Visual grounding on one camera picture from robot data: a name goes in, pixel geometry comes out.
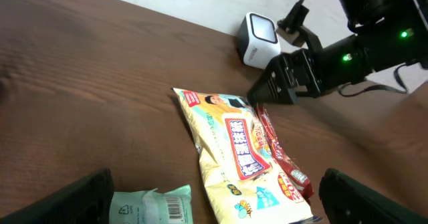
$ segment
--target cartoon character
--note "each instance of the cartoon character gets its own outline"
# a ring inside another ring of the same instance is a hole
[[[251,213],[253,212],[251,210],[251,207],[249,206],[249,203],[247,201],[244,201],[244,200],[242,200],[240,203],[235,205],[235,209],[237,209],[239,211],[238,217],[241,219],[245,218],[247,215],[249,215],[249,217],[251,217]]]
[[[230,107],[234,107],[234,108],[250,108],[251,109],[251,107],[248,105],[248,103],[241,98],[238,98],[238,97],[226,98],[226,100],[223,100],[223,98],[221,98],[219,96],[207,96],[207,97],[205,97],[205,101],[208,104],[224,103],[224,104],[227,104]]]

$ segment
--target white wall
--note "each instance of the white wall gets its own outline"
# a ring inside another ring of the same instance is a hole
[[[190,21],[223,33],[235,35],[247,12],[256,12],[275,22],[284,18],[297,0],[123,0],[179,19]],[[305,25],[316,33],[323,46],[351,34],[339,0],[306,0],[310,9]],[[294,47],[282,41],[284,51]],[[398,88],[391,70],[369,76],[369,79]],[[428,80],[428,71],[419,65],[401,70],[403,79],[413,91]]]

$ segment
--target snack bag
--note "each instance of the snack bag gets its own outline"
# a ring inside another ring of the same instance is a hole
[[[274,127],[270,122],[269,115],[263,106],[256,108],[257,115],[265,130],[265,137],[272,151],[272,156],[278,161],[284,172],[290,178],[294,186],[302,194],[303,198],[309,202],[309,198],[314,194],[312,184],[309,178],[294,164],[294,162],[285,154],[280,146]]]
[[[173,90],[191,128],[220,224],[313,220],[309,204],[272,158],[263,126],[245,99]]]
[[[109,223],[193,224],[189,185],[165,194],[155,191],[115,192],[110,205]]]

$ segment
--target green package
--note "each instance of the green package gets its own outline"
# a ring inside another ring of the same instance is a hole
[[[189,185],[165,194],[156,190],[115,192],[110,224],[193,224]]]

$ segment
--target yellow snack package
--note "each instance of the yellow snack package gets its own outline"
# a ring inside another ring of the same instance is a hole
[[[263,126],[244,98],[173,90],[191,128],[220,224],[317,220],[272,158]]]

